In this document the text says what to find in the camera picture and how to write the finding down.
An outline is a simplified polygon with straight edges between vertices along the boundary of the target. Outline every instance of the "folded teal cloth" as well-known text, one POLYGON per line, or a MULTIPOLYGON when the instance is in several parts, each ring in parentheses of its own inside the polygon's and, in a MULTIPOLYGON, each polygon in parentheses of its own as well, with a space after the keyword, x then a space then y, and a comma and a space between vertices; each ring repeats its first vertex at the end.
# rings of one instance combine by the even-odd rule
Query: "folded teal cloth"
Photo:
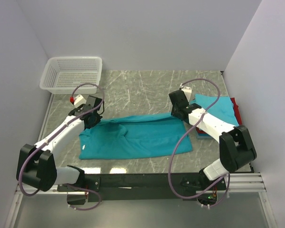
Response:
MULTIPOLYGON (((202 108, 207 108, 217 99, 216 96, 204 96, 195 94, 195 102, 202 108)), ((208 112, 222 121, 238 126, 238 121, 234 116, 233 104, 229 96, 221 96, 218 102, 213 105, 208 112)))
MULTIPOLYGON (((101 120, 79 138, 79 159, 135 159, 171 155, 186 130, 181 120, 170 113, 137 115, 101 120)), ((178 153, 192 151, 187 136, 178 153)))

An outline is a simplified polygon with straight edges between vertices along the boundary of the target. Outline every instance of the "marble tabletop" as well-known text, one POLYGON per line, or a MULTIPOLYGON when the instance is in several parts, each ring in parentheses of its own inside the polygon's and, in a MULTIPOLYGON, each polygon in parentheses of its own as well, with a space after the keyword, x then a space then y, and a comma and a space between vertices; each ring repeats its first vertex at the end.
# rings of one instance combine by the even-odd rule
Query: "marble tabletop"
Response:
MULTIPOLYGON (((179 88, 182 82, 193 78, 207 78, 227 96, 226 86, 219 71, 103 71, 100 86, 105 91, 104 119, 129 115, 157 114, 171 111, 168 93, 179 88)), ((216 96, 213 85, 205 81, 189 83, 192 96, 195 93, 216 96)), ((69 95, 52 95, 49 110, 42 129, 42 138, 58 127, 74 107, 69 95)), ((190 133, 193 151, 174 157, 173 172, 198 172, 219 158, 219 144, 213 139, 197 139, 190 133)), ((169 156, 129 160, 80 160, 79 137, 76 137, 60 153, 57 167, 67 165, 84 168, 87 173, 163 173, 168 170, 169 156)), ((250 172, 249 165, 239 171, 250 172)))

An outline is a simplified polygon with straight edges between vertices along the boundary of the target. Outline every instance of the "perforated basket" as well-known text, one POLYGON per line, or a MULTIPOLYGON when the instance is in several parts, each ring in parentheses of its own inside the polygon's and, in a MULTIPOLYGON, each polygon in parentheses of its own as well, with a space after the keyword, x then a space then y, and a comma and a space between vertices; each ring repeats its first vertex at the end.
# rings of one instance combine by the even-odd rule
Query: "perforated basket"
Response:
MULTIPOLYGON (((44 68, 40 88, 53 94, 71 94, 80 84, 90 82, 99 85, 102 60, 99 57, 54 57, 44 68)), ((92 85, 80 87, 76 94, 94 94, 92 85)))

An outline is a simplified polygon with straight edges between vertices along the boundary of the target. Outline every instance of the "red object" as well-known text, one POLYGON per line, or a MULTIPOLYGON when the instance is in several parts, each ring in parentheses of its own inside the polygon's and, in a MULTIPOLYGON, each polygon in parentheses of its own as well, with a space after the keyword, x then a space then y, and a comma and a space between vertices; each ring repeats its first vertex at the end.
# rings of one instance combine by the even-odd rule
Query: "red object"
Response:
POLYGON ((74 104, 74 97, 70 97, 70 102, 72 103, 72 104, 74 104))
MULTIPOLYGON (((230 100, 233 103, 234 116, 236 117, 238 124, 241 125, 242 124, 242 119, 241 119, 241 115, 239 114, 238 105, 236 103, 236 100, 235 100, 234 97, 230 98, 230 100)), ((206 132, 200 130, 198 127, 196 128, 196 131, 197 131, 198 134, 207 134, 206 132)))

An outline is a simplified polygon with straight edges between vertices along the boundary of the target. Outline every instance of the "white wall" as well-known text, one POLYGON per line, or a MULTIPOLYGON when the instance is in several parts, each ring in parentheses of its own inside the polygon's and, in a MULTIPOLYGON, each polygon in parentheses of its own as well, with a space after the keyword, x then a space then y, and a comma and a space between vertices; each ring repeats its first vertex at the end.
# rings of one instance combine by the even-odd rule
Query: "white wall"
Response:
POLYGON ((225 70, 261 0, 17 0, 49 57, 225 70))
POLYGON ((39 89, 47 56, 14 0, 0 0, 0 227, 16 189, 20 148, 34 143, 49 100, 39 89))
POLYGON ((224 73, 256 147, 275 217, 285 228, 285 0, 263 0, 224 73))

